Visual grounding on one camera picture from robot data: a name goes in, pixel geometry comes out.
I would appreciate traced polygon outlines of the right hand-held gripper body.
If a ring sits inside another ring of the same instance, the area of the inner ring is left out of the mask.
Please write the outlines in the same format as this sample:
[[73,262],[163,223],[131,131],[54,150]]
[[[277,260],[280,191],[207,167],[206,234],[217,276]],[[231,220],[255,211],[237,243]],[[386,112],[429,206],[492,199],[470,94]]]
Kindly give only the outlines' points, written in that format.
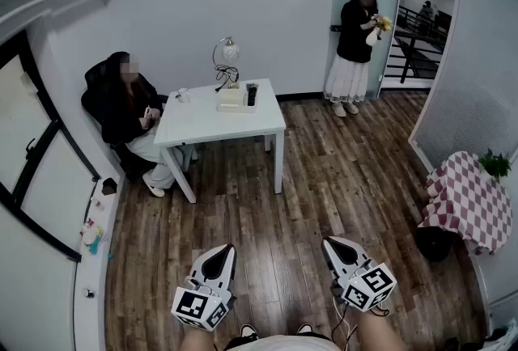
[[396,278],[385,263],[366,261],[362,265],[343,266],[330,290],[339,303],[366,312],[381,304],[396,284]]

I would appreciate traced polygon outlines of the white organizer tray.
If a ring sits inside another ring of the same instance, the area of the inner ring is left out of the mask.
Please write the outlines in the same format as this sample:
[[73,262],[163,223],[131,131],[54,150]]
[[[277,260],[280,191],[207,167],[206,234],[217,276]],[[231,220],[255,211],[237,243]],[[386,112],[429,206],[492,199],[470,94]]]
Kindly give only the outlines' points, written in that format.
[[222,89],[217,93],[219,112],[254,113],[257,103],[248,104],[248,92],[245,89]]

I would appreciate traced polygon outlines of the person's left forearm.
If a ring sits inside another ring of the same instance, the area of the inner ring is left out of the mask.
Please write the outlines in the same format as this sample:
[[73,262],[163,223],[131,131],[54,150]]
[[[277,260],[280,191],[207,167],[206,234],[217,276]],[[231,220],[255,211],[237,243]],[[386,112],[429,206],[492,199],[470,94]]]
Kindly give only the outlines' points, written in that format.
[[216,351],[214,333],[198,328],[186,327],[180,351]]

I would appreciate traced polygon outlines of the person's right forearm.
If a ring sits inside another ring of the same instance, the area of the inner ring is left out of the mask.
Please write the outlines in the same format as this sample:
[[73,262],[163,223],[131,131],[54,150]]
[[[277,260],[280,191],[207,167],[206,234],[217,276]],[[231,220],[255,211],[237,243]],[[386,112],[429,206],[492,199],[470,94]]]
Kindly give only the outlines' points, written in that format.
[[361,351],[405,351],[404,342],[385,317],[359,313],[357,331]]

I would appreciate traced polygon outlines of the black round bin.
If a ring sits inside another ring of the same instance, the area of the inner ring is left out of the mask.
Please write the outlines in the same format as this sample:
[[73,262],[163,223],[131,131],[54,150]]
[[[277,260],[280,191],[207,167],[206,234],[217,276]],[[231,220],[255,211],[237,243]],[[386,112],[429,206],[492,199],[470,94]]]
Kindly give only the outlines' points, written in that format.
[[430,262],[444,260],[452,246],[454,234],[437,226],[418,227],[415,242],[420,253]]

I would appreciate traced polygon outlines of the person's white shirt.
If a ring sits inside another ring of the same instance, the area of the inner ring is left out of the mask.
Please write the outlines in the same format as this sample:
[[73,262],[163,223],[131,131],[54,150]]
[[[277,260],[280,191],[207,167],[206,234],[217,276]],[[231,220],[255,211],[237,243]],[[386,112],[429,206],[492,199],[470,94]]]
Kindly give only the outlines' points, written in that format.
[[314,336],[268,336],[228,351],[341,351],[331,340]]

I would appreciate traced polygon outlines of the pile of colourful items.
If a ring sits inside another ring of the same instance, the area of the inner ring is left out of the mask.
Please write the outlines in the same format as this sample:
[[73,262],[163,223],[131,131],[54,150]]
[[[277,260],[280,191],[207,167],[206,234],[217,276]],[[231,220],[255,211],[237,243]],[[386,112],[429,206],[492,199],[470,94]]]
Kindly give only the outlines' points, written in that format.
[[88,218],[80,231],[82,243],[91,255],[96,255],[104,239],[104,229],[92,218]]

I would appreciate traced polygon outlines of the checkered tablecloth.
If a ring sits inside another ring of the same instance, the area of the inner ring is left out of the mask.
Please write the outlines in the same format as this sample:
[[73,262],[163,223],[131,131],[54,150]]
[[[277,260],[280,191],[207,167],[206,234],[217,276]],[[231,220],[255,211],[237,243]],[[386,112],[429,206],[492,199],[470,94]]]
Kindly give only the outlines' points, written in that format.
[[458,151],[427,177],[429,201],[421,227],[439,227],[470,241],[479,250],[497,252],[512,232],[512,203],[507,189],[486,173],[478,156]]

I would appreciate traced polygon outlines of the white bag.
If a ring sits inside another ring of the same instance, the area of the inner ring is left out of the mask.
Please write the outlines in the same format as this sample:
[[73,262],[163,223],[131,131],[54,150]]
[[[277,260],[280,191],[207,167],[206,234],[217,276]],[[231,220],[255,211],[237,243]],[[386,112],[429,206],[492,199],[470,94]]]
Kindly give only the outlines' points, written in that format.
[[502,328],[496,328],[487,337],[480,351],[510,351],[511,347],[518,341],[518,322],[511,319]]

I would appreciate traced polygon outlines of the white table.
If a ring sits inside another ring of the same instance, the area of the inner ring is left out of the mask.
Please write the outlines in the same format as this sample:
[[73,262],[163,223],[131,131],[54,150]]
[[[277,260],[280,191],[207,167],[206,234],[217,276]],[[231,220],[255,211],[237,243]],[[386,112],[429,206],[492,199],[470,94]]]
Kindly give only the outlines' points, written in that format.
[[224,97],[231,90],[217,92],[215,86],[192,88],[186,91],[185,99],[179,96],[179,91],[169,95],[154,144],[158,146],[189,203],[194,204],[197,199],[172,149],[245,137],[262,136],[265,139],[265,149],[274,150],[274,192],[282,192],[286,124],[270,80],[256,79],[251,83],[257,85],[253,107],[245,105],[248,81],[240,83],[237,91],[241,102],[235,108],[219,109],[221,103],[228,102]]

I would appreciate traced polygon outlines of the black office chair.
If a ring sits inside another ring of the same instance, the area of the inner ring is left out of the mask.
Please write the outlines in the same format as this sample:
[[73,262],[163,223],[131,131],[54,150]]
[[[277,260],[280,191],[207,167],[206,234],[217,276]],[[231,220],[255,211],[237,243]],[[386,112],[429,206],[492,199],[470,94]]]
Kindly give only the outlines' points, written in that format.
[[[81,104],[93,118],[102,133],[104,123],[104,101],[108,98],[108,83],[111,76],[108,73],[108,60],[105,59],[91,67],[84,75],[87,89],[81,97]],[[130,154],[127,146],[122,143],[104,143],[115,155],[119,165],[129,180],[135,180],[138,173],[138,163]]]

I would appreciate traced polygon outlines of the black railing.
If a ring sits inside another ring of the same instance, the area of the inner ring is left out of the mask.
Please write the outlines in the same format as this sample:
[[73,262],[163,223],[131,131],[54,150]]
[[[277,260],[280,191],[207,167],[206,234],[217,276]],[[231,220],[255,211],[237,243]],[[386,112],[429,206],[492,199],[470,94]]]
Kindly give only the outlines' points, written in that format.
[[442,26],[440,15],[428,19],[399,6],[382,87],[427,89],[442,60],[451,17]]

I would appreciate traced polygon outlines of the glass partition with blinds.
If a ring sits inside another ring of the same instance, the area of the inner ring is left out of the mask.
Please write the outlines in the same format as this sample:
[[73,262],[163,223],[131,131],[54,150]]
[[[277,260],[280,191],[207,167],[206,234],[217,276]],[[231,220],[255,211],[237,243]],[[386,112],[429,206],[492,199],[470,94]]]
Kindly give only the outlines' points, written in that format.
[[410,142],[430,168],[451,154],[518,156],[518,0],[456,0],[434,86]]

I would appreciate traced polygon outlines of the white globe table lamp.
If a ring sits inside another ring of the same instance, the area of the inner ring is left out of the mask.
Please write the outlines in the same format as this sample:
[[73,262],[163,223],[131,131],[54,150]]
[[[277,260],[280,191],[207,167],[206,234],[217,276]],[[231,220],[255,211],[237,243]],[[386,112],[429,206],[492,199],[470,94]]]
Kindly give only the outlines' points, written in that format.
[[[216,51],[219,47],[222,47],[221,58],[224,60],[223,64],[216,61]],[[215,88],[216,92],[221,91],[225,87],[229,89],[239,86],[240,73],[239,70],[232,65],[232,62],[237,61],[239,57],[240,48],[231,36],[221,39],[214,46],[211,58],[214,70],[216,71],[216,80],[220,82],[220,85]]]

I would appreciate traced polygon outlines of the yellow flowers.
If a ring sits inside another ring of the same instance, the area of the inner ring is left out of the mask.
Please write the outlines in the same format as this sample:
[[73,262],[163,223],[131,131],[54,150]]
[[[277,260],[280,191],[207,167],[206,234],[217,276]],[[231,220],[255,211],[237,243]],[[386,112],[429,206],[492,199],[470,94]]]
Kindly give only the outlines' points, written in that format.
[[376,22],[376,34],[382,32],[391,32],[393,30],[393,21],[387,16],[376,15],[373,19]]

